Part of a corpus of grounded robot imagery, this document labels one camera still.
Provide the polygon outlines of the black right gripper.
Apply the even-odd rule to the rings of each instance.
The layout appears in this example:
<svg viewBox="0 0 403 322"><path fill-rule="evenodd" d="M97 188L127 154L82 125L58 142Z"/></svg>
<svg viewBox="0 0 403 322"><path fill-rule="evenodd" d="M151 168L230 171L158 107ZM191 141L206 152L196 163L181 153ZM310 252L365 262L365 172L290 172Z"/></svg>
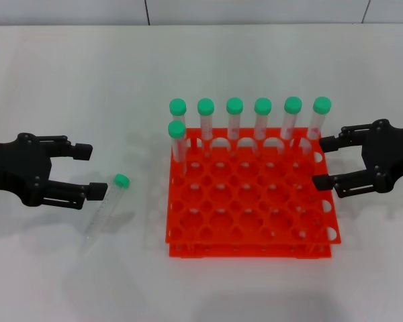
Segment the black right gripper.
<svg viewBox="0 0 403 322"><path fill-rule="evenodd" d="M361 146L366 166L366 170L346 174L313 176L318 191L335 190L339 198L375 191L388 193L403 177L403 128L392 126L387 119L344 126L337 137L323 137L318 143L324 153Z"/></svg>

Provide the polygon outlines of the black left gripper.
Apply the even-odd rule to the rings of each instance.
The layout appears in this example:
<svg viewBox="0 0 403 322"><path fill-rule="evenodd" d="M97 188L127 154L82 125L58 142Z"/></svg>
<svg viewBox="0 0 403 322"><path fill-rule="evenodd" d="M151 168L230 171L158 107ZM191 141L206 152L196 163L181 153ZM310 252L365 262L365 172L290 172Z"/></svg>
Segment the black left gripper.
<svg viewBox="0 0 403 322"><path fill-rule="evenodd" d="M48 181L52 168L50 158L90 160L92 151L90 144L72 145L67 136L21 133L12 142L0 143L0 191L17 195L29 207L43 204L81 210L85 200L102 201L107 183L81 185Z"/></svg>

